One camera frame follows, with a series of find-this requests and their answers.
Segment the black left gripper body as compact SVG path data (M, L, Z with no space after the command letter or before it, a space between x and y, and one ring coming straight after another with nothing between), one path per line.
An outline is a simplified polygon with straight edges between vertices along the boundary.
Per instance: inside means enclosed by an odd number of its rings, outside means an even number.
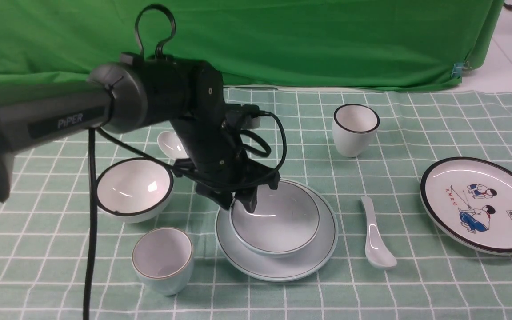
M250 132L253 118L277 115L259 107L182 107L172 112L172 127L189 156L173 171L197 183L201 195L252 196L260 185L278 188L280 164L274 168L250 158L268 157L272 149Z

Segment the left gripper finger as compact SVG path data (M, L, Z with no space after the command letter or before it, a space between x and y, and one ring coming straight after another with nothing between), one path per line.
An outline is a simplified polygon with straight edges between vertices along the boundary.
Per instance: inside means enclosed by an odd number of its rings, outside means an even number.
M203 193L205 198L211 199L211 201L215 202L219 207L228 211L233 204L233 194L227 191L218 191L218 190L206 190Z
M254 213L257 205L257 187L248 187L242 190L237 190L234 193L234 198L241 202L248 213Z

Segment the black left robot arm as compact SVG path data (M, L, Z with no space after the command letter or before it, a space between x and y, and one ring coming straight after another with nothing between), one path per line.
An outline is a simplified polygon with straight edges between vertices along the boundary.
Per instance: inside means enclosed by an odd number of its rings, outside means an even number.
M169 121L188 154L173 172L222 208L237 200L254 212L258 186L276 190L279 168L250 159L241 135L255 127L253 118L272 114L225 103L223 87L207 61L134 53L98 66L85 81L0 86L0 202L10 196L21 152L83 130L125 134Z

